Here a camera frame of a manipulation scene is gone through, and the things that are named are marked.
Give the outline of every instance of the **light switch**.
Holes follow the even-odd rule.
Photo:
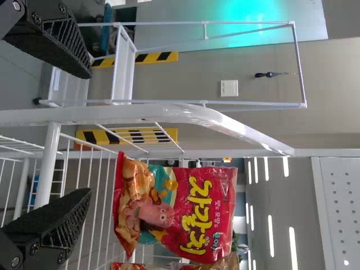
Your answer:
[[[222,80],[220,84],[221,84],[221,96],[222,97],[237,97],[237,96],[239,96],[238,80]]]

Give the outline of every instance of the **perforated white panel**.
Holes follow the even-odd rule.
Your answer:
[[[360,159],[320,159],[336,269],[360,266]]]

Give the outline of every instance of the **yellow and black hazard stripe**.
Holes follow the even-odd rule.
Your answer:
[[[118,128],[112,129],[129,142],[136,144],[169,143],[171,140],[158,128]],[[178,129],[165,128],[169,136],[177,142]],[[76,137],[95,145],[126,145],[127,143],[103,129],[78,130]]]
[[[145,53],[136,56],[135,64],[155,64],[179,61],[179,52]]]
[[[144,53],[137,55],[135,58],[136,65],[145,65],[145,64],[156,64],[156,63],[170,63],[179,61],[179,52],[154,52],[154,53]],[[114,66],[115,58],[105,58],[100,60],[95,60],[91,67],[93,69],[100,68],[110,68]]]

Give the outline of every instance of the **fluorescent light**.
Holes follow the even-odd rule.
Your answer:
[[[248,171],[248,174],[249,174],[249,185],[251,185],[253,180],[251,179],[251,162],[250,161],[247,162],[247,171]]]
[[[274,234],[272,231],[272,217],[268,216],[269,223],[269,243],[270,243],[270,256],[274,258]]]
[[[292,227],[289,227],[289,236],[292,270],[298,270],[298,255],[296,253],[295,231]]]
[[[251,250],[249,250],[247,252],[247,259],[248,259],[248,262],[249,262],[249,270],[251,270]]]
[[[254,158],[254,169],[255,169],[255,183],[259,183],[259,175],[258,175],[258,159]]]
[[[269,181],[269,164],[267,157],[264,157],[264,164],[265,164],[265,180]]]
[[[246,224],[249,224],[249,204],[246,203]]]
[[[251,216],[251,230],[254,230],[254,208],[250,206],[250,216]]]
[[[287,159],[287,156],[284,156],[282,158],[282,163],[283,163],[283,174],[285,177],[289,176],[289,161]]]

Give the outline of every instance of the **snack bag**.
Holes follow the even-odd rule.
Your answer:
[[[110,270],[147,270],[143,265],[136,263],[112,263]]]
[[[223,257],[211,264],[202,265],[184,265],[176,267],[175,263],[172,270],[239,270],[240,262],[237,252],[230,253],[229,256]]]
[[[120,152],[115,234],[130,257],[137,242],[160,242],[180,257],[212,263],[231,251],[236,168],[147,166]]]

